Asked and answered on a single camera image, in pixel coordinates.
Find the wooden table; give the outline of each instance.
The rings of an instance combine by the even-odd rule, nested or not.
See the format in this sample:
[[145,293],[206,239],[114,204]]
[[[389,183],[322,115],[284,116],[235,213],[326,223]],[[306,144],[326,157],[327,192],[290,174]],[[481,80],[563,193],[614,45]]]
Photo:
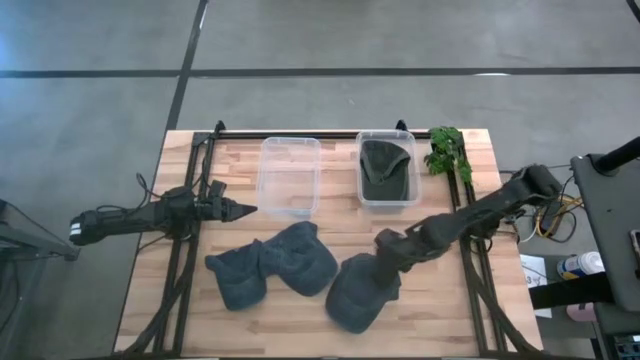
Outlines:
[[[463,132],[473,168],[473,185],[480,198],[501,185],[493,148],[487,130]],[[192,134],[192,131],[168,132],[154,187],[156,193],[183,184]],[[421,163],[423,198],[419,205],[400,215],[369,214],[361,209],[357,197],[355,142],[322,140],[321,143],[320,200],[311,221],[318,224],[318,237],[338,262],[360,252],[373,252],[373,239],[383,228],[402,231],[426,216],[452,211],[446,176],[429,175]],[[211,176],[228,184],[225,196],[240,203],[256,204],[260,144],[260,140],[216,142]],[[420,159],[429,149],[427,140],[417,140]],[[253,239],[267,240],[291,223],[274,221],[260,211],[232,223],[203,223],[183,356],[477,355],[457,243],[441,258],[417,264],[411,272],[401,274],[400,299],[387,303],[373,325],[360,335],[341,330],[327,317],[324,302],[328,287],[315,297],[303,297],[277,276],[267,279],[268,293],[260,304],[240,312],[226,310],[215,276],[204,266],[205,255],[218,254]],[[157,236],[145,234],[142,243]],[[170,248],[169,241],[161,241],[138,255],[115,350],[131,344],[158,309]],[[489,258],[501,306],[527,340],[542,348],[514,238],[496,236]],[[483,318],[492,343],[486,309]],[[169,322],[168,339],[172,338],[174,320],[175,314]]]

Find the transparent bin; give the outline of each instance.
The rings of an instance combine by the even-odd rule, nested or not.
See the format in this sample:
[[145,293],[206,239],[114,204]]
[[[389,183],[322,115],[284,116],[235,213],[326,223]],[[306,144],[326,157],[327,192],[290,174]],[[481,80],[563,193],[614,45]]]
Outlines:
[[320,142],[312,138],[270,137],[262,142],[258,209],[309,217],[318,207]]
[[[362,145],[369,140],[379,140],[391,142],[402,149],[404,149],[411,159],[409,160],[408,170],[408,196],[407,200],[399,201],[383,201],[383,200],[370,200],[365,199],[362,189],[362,176],[363,171],[360,166],[360,153],[362,151]],[[358,198],[369,210],[402,210],[405,207],[412,206],[420,202],[422,198],[422,181],[420,179],[419,163],[416,157],[416,139],[413,134],[407,131],[401,130],[369,130],[362,131],[356,137],[356,145],[358,147],[358,154],[356,158],[356,172],[358,183]]]

